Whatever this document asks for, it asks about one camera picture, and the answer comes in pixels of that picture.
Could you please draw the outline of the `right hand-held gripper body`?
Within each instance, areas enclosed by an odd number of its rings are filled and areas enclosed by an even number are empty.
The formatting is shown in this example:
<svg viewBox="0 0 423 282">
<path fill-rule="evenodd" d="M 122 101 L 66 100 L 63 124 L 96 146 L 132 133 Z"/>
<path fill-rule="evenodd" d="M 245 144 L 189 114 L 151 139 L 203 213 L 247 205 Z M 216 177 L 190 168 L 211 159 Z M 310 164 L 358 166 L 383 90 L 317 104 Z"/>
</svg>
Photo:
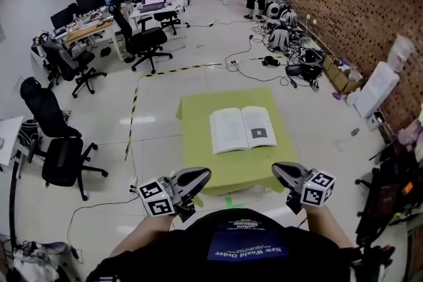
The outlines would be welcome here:
<svg viewBox="0 0 423 282">
<path fill-rule="evenodd" d="M 322 207 L 332 195 L 336 177 L 323 171 L 312 172 L 290 189 L 287 206 L 299 213 L 303 206 Z"/>
</svg>

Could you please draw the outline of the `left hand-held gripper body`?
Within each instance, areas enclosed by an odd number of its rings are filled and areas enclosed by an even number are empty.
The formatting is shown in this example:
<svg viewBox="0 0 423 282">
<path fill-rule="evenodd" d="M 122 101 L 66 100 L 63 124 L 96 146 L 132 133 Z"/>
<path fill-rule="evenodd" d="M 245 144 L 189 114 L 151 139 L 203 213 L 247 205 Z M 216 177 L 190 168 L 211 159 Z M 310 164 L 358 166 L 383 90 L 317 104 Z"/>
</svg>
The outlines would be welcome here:
<svg viewBox="0 0 423 282">
<path fill-rule="evenodd" d="M 192 198 L 182 196 L 183 191 L 178 191 L 177 184 L 169 177 L 143 183 L 137 187 L 137 192 L 151 217 L 173 215 L 187 221 L 196 212 Z"/>
</svg>

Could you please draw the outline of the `thick blue-covered book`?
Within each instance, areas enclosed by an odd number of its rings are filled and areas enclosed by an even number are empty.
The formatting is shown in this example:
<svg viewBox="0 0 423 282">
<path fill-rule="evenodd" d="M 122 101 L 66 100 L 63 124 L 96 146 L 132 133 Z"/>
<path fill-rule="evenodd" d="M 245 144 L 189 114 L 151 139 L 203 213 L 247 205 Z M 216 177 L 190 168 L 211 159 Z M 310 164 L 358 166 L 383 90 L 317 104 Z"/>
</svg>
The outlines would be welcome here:
<svg viewBox="0 0 423 282">
<path fill-rule="evenodd" d="M 278 145 L 270 115 L 264 107 L 216 110 L 210 114 L 209 120 L 215 155 Z"/>
</svg>

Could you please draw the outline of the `person's right forearm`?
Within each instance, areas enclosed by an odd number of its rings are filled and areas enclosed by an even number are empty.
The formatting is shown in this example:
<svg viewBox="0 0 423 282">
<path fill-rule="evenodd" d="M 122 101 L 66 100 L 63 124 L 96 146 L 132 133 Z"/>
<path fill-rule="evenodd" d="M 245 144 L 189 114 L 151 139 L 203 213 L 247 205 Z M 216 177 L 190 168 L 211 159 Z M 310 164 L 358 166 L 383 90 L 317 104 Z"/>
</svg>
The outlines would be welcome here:
<svg viewBox="0 0 423 282">
<path fill-rule="evenodd" d="M 313 207 L 303 205 L 307 215 L 309 231 L 333 241 L 339 248 L 352 248 L 353 244 L 336 222 L 326 205 Z"/>
</svg>

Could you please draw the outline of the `green tablecloth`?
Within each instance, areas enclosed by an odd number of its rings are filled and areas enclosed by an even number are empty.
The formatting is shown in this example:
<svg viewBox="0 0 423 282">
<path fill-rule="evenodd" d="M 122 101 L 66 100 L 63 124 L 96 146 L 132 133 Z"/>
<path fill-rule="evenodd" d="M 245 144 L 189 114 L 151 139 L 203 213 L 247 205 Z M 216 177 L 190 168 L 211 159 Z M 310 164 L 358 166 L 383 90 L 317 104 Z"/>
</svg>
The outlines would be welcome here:
<svg viewBox="0 0 423 282">
<path fill-rule="evenodd" d="M 217 110 L 245 106 L 267 109 L 277 146 L 215 155 L 212 151 L 210 115 Z M 251 186 L 283 191 L 283 186 L 272 173 L 272 165 L 280 161 L 297 162 L 298 155 L 268 87 L 185 96 L 180 100 L 176 116 L 182 124 L 185 167 L 207 167 L 211 170 L 211 178 L 202 190 L 203 194 L 222 195 Z"/>
</svg>

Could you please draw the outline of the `green floor tape mark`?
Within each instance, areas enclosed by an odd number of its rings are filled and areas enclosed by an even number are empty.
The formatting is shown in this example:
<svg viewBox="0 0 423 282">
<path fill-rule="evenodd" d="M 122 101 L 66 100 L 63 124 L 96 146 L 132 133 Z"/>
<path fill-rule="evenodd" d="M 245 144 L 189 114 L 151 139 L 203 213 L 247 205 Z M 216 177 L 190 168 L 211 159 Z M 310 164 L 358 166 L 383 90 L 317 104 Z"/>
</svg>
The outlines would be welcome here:
<svg viewBox="0 0 423 282">
<path fill-rule="evenodd" d="M 225 196 L 225 204 L 228 209 L 242 209 L 242 204 L 234 204 L 230 195 Z"/>
</svg>

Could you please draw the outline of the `clear plastic bottle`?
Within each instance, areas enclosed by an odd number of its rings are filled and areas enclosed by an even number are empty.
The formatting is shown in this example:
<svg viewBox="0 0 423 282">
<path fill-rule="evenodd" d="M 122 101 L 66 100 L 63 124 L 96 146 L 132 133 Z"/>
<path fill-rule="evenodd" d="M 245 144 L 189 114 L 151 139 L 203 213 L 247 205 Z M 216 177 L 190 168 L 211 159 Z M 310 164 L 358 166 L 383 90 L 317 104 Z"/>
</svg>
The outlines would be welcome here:
<svg viewBox="0 0 423 282">
<path fill-rule="evenodd" d="M 343 152 L 351 138 L 355 137 L 359 133 L 360 129 L 357 127 L 353 129 L 350 134 L 344 139 L 337 139 L 335 141 L 335 146 L 338 152 Z"/>
</svg>

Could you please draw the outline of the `black equipment bundle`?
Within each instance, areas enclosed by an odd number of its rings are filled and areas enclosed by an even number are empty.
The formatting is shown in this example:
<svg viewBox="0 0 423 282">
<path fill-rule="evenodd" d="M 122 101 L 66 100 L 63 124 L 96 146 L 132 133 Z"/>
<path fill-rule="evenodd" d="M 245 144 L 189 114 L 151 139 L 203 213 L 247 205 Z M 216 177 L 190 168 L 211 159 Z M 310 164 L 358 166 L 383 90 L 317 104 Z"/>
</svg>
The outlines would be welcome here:
<svg viewBox="0 0 423 282">
<path fill-rule="evenodd" d="M 317 80 L 317 78 L 320 77 L 322 73 L 322 67 L 318 65 L 308 65 L 302 63 L 287 65 L 285 70 L 288 77 L 301 77 L 309 83 Z"/>
</svg>

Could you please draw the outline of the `hanging clothes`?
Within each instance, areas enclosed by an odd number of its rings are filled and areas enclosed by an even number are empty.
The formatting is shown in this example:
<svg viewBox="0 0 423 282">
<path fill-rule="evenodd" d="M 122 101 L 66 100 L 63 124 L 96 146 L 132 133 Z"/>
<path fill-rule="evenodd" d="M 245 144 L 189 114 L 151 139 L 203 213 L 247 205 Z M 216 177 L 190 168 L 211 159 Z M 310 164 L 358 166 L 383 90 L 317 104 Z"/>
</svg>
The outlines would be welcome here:
<svg viewBox="0 0 423 282">
<path fill-rule="evenodd" d="M 423 161 L 423 123 L 419 119 L 415 119 L 409 126 L 401 129 L 397 139 L 401 145 L 414 152 L 417 163 Z"/>
</svg>

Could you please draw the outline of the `pile of backpacks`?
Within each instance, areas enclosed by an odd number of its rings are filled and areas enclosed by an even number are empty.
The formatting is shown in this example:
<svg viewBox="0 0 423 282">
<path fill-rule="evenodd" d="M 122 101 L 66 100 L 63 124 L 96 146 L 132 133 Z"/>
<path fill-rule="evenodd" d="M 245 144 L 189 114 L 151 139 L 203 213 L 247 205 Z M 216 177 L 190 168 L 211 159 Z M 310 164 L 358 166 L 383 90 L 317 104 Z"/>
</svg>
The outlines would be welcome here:
<svg viewBox="0 0 423 282">
<path fill-rule="evenodd" d="M 297 14 L 289 3 L 278 4 L 279 14 L 270 23 L 267 46 L 272 52 L 289 52 L 291 34 L 297 28 Z"/>
</svg>

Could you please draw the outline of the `black curved pole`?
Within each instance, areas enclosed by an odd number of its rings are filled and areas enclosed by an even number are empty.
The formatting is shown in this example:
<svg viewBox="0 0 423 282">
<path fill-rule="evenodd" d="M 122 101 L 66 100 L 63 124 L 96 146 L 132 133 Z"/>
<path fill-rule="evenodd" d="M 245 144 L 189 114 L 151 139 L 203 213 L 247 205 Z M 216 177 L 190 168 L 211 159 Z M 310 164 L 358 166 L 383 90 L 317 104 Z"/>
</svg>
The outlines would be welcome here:
<svg viewBox="0 0 423 282">
<path fill-rule="evenodd" d="M 18 165 L 15 163 L 11 176 L 10 191 L 9 191 L 9 232 L 12 251 L 17 248 L 17 236 L 15 230 L 15 198 L 17 189 L 17 172 Z"/>
</svg>

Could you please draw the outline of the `clear water dispenser bottle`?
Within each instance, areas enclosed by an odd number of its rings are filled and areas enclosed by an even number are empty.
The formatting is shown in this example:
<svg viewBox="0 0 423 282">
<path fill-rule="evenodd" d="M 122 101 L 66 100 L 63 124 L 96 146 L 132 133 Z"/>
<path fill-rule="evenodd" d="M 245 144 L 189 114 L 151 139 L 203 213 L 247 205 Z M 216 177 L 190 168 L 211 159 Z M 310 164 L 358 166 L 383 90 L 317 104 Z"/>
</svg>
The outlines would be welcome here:
<svg viewBox="0 0 423 282">
<path fill-rule="evenodd" d="M 389 67 L 396 73 L 401 72 L 408 58 L 415 51 L 414 44 L 408 38 L 397 34 L 387 58 Z"/>
</svg>

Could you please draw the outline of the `small white desk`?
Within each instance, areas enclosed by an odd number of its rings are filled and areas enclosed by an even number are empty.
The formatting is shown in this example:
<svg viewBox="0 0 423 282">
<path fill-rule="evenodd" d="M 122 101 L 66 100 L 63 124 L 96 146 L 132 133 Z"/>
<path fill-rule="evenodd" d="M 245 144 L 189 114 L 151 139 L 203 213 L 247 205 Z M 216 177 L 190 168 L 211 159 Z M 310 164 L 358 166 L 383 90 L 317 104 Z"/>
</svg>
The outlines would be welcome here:
<svg viewBox="0 0 423 282">
<path fill-rule="evenodd" d="M 15 157 L 17 148 L 15 143 L 18 141 L 18 134 L 24 116 L 19 116 L 0 121 L 0 166 L 8 166 Z"/>
</svg>

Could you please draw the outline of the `wooden-top desk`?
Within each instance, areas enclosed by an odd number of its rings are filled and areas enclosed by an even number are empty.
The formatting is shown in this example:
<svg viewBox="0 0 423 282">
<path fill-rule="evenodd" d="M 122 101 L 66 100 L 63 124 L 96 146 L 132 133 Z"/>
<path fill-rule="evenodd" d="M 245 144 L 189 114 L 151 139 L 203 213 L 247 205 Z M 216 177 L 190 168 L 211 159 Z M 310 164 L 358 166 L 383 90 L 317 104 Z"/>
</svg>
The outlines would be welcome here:
<svg viewBox="0 0 423 282">
<path fill-rule="evenodd" d="M 80 39 L 90 37 L 94 34 L 100 34 L 102 31 L 104 31 L 104 34 L 107 39 L 110 39 L 113 43 L 114 50 L 116 51 L 116 54 L 121 62 L 124 61 L 124 56 L 122 52 L 120 51 L 120 47 L 118 45 L 118 41 L 116 38 L 116 33 L 118 31 L 118 25 L 115 23 L 115 21 L 110 22 L 104 22 L 100 26 L 90 26 L 88 28 L 84 29 L 77 29 L 73 31 L 72 33 L 67 35 L 67 38 L 63 41 L 63 43 L 66 46 L 69 46 L 73 42 L 78 42 Z"/>
</svg>

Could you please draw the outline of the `black computer monitor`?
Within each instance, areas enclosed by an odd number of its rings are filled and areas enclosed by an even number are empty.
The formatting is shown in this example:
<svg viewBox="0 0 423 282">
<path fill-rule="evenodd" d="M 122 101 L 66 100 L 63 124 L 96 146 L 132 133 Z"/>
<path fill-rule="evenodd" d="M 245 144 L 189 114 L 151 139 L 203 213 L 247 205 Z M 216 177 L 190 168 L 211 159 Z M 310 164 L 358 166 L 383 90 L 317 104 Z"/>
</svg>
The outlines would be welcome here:
<svg viewBox="0 0 423 282">
<path fill-rule="evenodd" d="M 73 15 L 78 15 L 78 5 L 76 3 L 70 4 L 64 10 L 54 14 L 50 17 L 52 25 L 55 29 L 62 28 L 73 21 Z"/>
<path fill-rule="evenodd" d="M 105 0 L 76 0 L 76 2 L 81 15 L 96 11 L 106 5 Z"/>
</svg>

